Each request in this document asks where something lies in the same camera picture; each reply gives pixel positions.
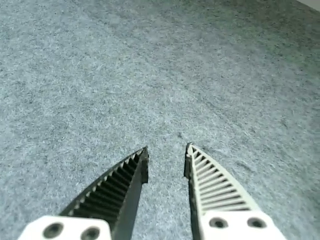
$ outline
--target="screw hole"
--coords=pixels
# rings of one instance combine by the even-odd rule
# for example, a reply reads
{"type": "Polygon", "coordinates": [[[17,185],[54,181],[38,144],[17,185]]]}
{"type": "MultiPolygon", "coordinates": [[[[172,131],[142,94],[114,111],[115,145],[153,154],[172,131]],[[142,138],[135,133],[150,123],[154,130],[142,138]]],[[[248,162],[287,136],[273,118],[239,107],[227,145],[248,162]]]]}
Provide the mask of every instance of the screw hole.
{"type": "Polygon", "coordinates": [[[99,237],[99,234],[99,228],[90,227],[81,234],[81,240],[96,240],[99,237]]]}
{"type": "Polygon", "coordinates": [[[218,229],[223,229],[228,227],[227,221],[219,217],[212,218],[209,222],[209,225],[212,228],[218,228],[218,229]]]}
{"type": "Polygon", "coordinates": [[[249,218],[247,223],[248,223],[249,227],[258,228],[258,229],[262,229],[267,226],[263,220],[256,218],[256,217],[249,218]]]}
{"type": "Polygon", "coordinates": [[[54,239],[55,237],[59,236],[64,229],[62,223],[56,222],[49,226],[47,226],[43,231],[43,236],[46,239],[54,239]]]}

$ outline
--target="gripper jaw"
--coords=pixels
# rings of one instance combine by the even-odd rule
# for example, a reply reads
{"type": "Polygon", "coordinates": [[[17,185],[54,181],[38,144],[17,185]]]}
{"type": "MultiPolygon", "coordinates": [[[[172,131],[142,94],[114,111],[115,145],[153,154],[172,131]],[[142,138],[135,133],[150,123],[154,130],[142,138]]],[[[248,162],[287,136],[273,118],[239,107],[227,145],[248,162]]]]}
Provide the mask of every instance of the gripper jaw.
{"type": "Polygon", "coordinates": [[[59,216],[43,216],[18,240],[130,240],[142,185],[148,182],[144,147],[111,167],[80,193],[59,216]]]}
{"type": "Polygon", "coordinates": [[[185,150],[193,240],[285,240],[241,184],[192,143],[185,150]]]}
{"type": "Polygon", "coordinates": [[[142,184],[148,182],[147,147],[121,160],[80,193],[61,216],[102,219],[112,239],[131,238],[142,184]]]}

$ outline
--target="gray carpet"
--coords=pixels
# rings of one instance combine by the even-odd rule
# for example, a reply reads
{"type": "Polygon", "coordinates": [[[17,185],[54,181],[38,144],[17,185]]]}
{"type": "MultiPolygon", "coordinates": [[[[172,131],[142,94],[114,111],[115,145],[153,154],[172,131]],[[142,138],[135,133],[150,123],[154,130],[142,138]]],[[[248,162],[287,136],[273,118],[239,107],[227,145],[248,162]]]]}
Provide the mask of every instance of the gray carpet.
{"type": "Polygon", "coordinates": [[[0,239],[148,145],[132,239],[190,240],[189,141],[319,239],[319,93],[320,13],[294,0],[1,0],[0,239]]]}

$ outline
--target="gripper finger rib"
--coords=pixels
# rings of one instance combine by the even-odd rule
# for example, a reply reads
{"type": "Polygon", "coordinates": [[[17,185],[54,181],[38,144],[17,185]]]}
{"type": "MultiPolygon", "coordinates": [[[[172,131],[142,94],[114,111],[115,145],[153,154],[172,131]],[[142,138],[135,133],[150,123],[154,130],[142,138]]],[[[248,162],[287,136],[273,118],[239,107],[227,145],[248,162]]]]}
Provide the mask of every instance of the gripper finger rib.
{"type": "Polygon", "coordinates": [[[194,240],[285,240],[242,185],[192,143],[186,146],[184,176],[194,240]]]}

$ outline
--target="mounting hole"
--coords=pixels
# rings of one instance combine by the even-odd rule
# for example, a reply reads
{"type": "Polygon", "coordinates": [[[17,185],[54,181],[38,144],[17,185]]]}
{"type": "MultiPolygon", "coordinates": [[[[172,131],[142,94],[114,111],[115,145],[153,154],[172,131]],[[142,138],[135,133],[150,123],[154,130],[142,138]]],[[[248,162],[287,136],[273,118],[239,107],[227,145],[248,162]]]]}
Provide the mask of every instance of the mounting hole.
{"type": "Polygon", "coordinates": [[[56,222],[47,226],[43,231],[43,236],[46,239],[53,239],[59,236],[64,229],[64,226],[60,222],[56,222]]]}
{"type": "Polygon", "coordinates": [[[259,219],[257,217],[249,218],[247,223],[248,223],[249,227],[258,228],[258,229],[262,229],[262,228],[265,228],[267,226],[267,224],[263,220],[261,220],[261,219],[259,219]]]}
{"type": "Polygon", "coordinates": [[[211,218],[211,220],[209,221],[209,225],[212,228],[218,228],[218,229],[223,229],[228,227],[227,221],[220,217],[211,218]]]}
{"type": "Polygon", "coordinates": [[[96,240],[99,237],[99,234],[99,228],[90,227],[81,234],[81,240],[96,240]]]}

